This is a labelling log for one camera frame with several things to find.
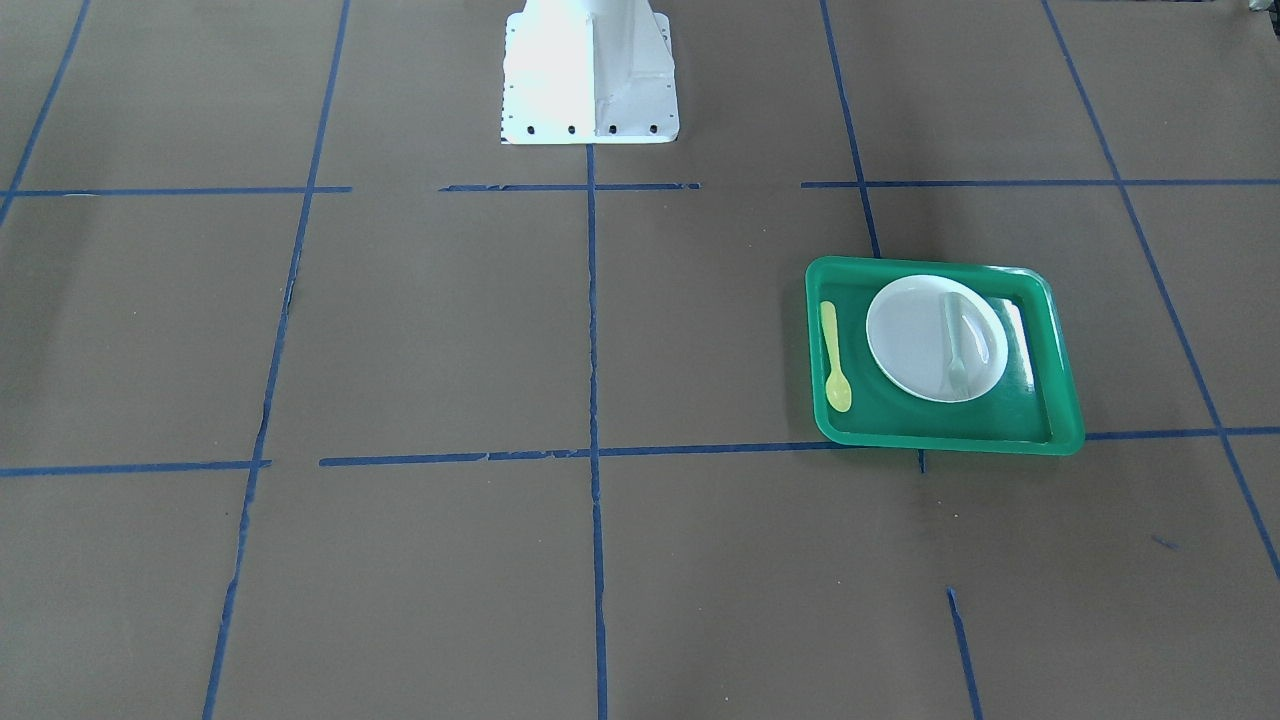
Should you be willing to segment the yellow plastic spoon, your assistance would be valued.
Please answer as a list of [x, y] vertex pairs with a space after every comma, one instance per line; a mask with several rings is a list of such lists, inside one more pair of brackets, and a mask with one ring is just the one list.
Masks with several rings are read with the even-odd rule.
[[836, 413], [847, 413], [852, 406], [852, 387], [842, 368], [838, 315], [833, 302], [820, 301], [819, 320], [829, 365], [824, 380], [826, 400]]

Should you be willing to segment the white round plate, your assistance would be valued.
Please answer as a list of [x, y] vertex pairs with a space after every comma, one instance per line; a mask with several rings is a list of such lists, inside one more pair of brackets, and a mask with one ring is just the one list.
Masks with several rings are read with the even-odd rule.
[[[963, 296], [964, 357], [969, 393], [956, 401], [947, 382], [948, 341], [943, 300]], [[937, 404], [965, 404], [991, 392], [1011, 357], [995, 306], [970, 287], [942, 275], [915, 274], [890, 282], [867, 311], [870, 354], [890, 382], [908, 395]]]

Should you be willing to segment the green plastic tray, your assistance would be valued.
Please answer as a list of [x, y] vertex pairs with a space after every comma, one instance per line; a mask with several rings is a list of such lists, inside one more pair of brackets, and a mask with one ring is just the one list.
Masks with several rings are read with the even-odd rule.
[[[890, 282], [906, 275], [957, 281], [995, 306], [1010, 345], [1002, 380], [965, 404], [913, 397], [877, 366], [867, 341], [867, 311]], [[1048, 282], [1016, 266], [826, 256], [805, 273], [815, 423], [831, 441], [850, 446], [965, 452], [1076, 452], [1085, 430], [1059, 310]], [[852, 406], [836, 413], [827, 402], [828, 359], [819, 304], [835, 304], [842, 368]]]

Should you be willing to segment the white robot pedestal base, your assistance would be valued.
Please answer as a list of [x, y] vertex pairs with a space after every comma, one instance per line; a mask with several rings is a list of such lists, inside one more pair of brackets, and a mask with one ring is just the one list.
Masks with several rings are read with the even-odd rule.
[[502, 143], [671, 143], [669, 18], [649, 1], [527, 1], [506, 18]]

